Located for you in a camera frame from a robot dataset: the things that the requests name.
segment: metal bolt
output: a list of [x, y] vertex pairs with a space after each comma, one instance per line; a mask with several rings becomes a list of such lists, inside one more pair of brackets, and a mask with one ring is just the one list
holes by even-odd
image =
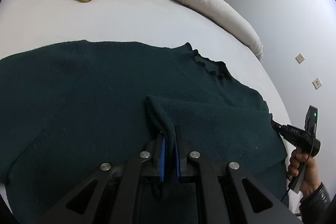
[[201, 154], [198, 152], [198, 151], [192, 151], [192, 152], [190, 152], [190, 157], [192, 157], [193, 159], [198, 159], [200, 156], [201, 156]]
[[140, 157], [143, 159], [148, 159], [151, 156], [151, 153], [149, 153], [148, 151], [142, 151], [140, 153]]
[[237, 170], [239, 168], [239, 163], [232, 161], [229, 163], [229, 167], [233, 170]]
[[102, 169], [103, 171], [108, 171], [111, 169], [111, 165], [108, 162], [105, 162], [100, 165], [100, 169]]

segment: electrical outlet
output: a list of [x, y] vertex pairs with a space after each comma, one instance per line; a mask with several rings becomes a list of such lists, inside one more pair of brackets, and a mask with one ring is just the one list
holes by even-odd
[[315, 89], [318, 89], [320, 86], [322, 86], [322, 83], [318, 77], [313, 81], [313, 85]]
[[301, 64], [305, 60], [302, 54], [298, 54], [298, 56], [295, 57], [295, 59], [297, 60], [297, 62], [299, 62], [299, 64]]

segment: black leather sleeve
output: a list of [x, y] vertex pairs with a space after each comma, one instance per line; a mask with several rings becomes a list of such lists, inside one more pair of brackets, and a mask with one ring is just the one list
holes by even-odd
[[304, 224], [316, 224], [330, 205], [329, 194], [323, 185], [306, 199], [301, 199], [299, 207]]

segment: human hand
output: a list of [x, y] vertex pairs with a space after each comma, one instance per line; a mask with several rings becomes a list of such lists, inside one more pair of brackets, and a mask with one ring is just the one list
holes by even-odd
[[[292, 156], [289, 159], [290, 165], [288, 166], [287, 178], [292, 180], [293, 177], [296, 177], [299, 174], [299, 165], [300, 163], [305, 163], [309, 154], [307, 153], [297, 153], [296, 150], [293, 150]], [[304, 179], [300, 187], [305, 198], [309, 197], [321, 184], [321, 181], [318, 177], [318, 169], [315, 159], [310, 156], [306, 164], [306, 172], [304, 174]]]

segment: dark green sweater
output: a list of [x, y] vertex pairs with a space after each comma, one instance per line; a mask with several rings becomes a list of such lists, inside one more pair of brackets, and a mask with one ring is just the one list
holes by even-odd
[[[175, 125], [214, 161], [239, 162], [278, 198], [286, 191], [286, 150], [266, 102], [188, 43], [65, 42], [0, 60], [0, 79], [0, 179], [22, 224], [159, 131], [172, 165]], [[193, 185], [144, 198], [141, 222], [197, 222]]]

